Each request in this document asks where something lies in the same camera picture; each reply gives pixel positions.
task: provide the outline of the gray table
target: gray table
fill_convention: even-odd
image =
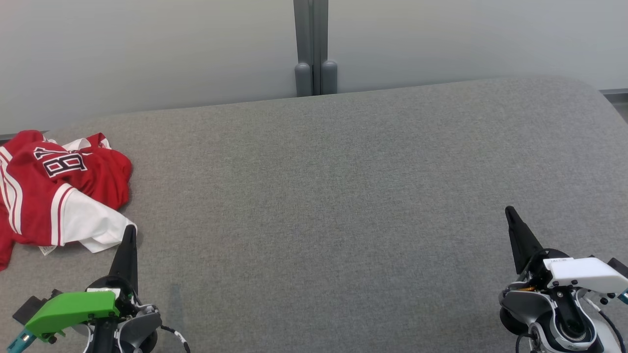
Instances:
[[[504,207],[542,244],[628,262],[628,124],[560,77],[103,117],[134,163],[139,290],[193,352],[513,352]],[[30,295],[83,290],[113,249],[16,246],[0,332]],[[609,310],[626,331],[628,310]],[[82,352],[84,339],[32,352]],[[160,333],[155,352],[182,352]]]

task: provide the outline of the baseball jersey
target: baseball jersey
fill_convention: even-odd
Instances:
[[[133,224],[116,210],[129,200],[131,161],[103,134],[60,146],[22,131],[0,146],[0,271],[14,242],[93,253],[122,241]]]

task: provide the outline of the black cable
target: black cable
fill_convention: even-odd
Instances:
[[[554,251],[558,251],[559,253],[563,253],[562,251],[560,251],[560,250],[556,250],[556,249],[554,249],[554,248],[552,248],[552,247],[545,247],[545,248],[543,248],[543,249],[541,249],[541,250],[536,251],[536,253],[534,253],[532,256],[530,256],[530,261],[528,261],[528,264],[532,263],[532,261],[534,261],[534,260],[536,259],[536,257],[537,257],[537,256],[539,256],[539,254],[541,254],[541,252],[543,252],[543,251],[550,252],[550,251],[552,251],[552,250],[554,250]]]
[[[527,337],[529,339],[533,339],[534,338],[534,336],[532,334],[527,334],[527,333],[517,336],[517,343],[515,343],[515,346],[514,346],[515,353],[519,353],[519,344],[521,343],[521,339],[523,337]]]
[[[619,341],[619,347],[622,350],[622,353],[626,353],[626,346],[624,345],[624,339],[622,338],[622,334],[619,333],[619,330],[617,330],[617,327],[615,327],[615,324],[613,323],[613,321],[610,321],[609,317],[606,316],[606,314],[604,314],[603,311],[599,311],[600,315],[604,318],[604,320],[606,320],[606,322],[609,323],[610,328],[613,329],[613,332],[615,332],[615,335],[617,336],[617,340]]]
[[[168,332],[172,332],[175,336],[177,336],[179,338],[179,340],[181,341],[181,343],[183,343],[183,348],[185,349],[185,353],[190,353],[190,346],[188,345],[188,342],[183,338],[183,336],[176,330],[169,328],[168,326],[164,326],[161,325],[160,328],[162,330],[166,330]]]

